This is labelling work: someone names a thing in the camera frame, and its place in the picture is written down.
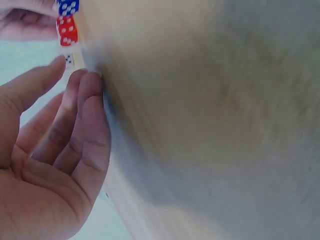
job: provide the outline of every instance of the dice stack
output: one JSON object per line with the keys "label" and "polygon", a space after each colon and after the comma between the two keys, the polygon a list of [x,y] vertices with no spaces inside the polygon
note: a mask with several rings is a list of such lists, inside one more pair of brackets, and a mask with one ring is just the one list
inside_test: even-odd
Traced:
{"label": "dice stack", "polygon": [[[73,15],[79,11],[79,0],[56,0],[59,18],[56,20],[56,30],[60,46],[69,48],[78,42],[78,31]],[[70,51],[64,51],[66,67],[74,66],[73,55]]]}

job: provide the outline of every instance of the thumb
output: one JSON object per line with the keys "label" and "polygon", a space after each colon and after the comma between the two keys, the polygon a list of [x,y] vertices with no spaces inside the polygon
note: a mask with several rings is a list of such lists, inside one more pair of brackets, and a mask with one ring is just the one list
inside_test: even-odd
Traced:
{"label": "thumb", "polygon": [[0,169],[10,167],[21,114],[48,92],[64,71],[65,58],[60,56],[50,65],[36,67],[0,86]]}
{"label": "thumb", "polygon": [[11,1],[13,9],[25,9],[39,14],[58,17],[58,9],[55,0],[15,0]]}

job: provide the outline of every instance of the red die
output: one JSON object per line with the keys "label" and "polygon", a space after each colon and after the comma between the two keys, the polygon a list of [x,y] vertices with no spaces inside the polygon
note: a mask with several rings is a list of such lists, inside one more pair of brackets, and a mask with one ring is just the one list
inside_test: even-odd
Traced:
{"label": "red die", "polygon": [[72,16],[60,16],[56,21],[60,44],[69,47],[78,41],[78,31]]}

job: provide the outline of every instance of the skin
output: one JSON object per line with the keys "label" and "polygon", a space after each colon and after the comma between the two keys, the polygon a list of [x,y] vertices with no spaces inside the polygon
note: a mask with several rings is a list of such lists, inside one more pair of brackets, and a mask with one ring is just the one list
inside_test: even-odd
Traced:
{"label": "skin", "polygon": [[57,39],[55,0],[0,0],[0,38],[14,41]]}
{"label": "skin", "polygon": [[111,138],[97,74],[75,71],[65,92],[19,129],[21,114],[64,70],[60,56],[0,86],[0,239],[72,237],[103,185]]}

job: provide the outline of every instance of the blue die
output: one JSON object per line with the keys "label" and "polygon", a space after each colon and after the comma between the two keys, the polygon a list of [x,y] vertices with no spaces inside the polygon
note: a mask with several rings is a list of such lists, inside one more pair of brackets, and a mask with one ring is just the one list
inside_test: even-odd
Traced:
{"label": "blue die", "polygon": [[79,0],[56,0],[60,16],[71,16],[79,11]]}

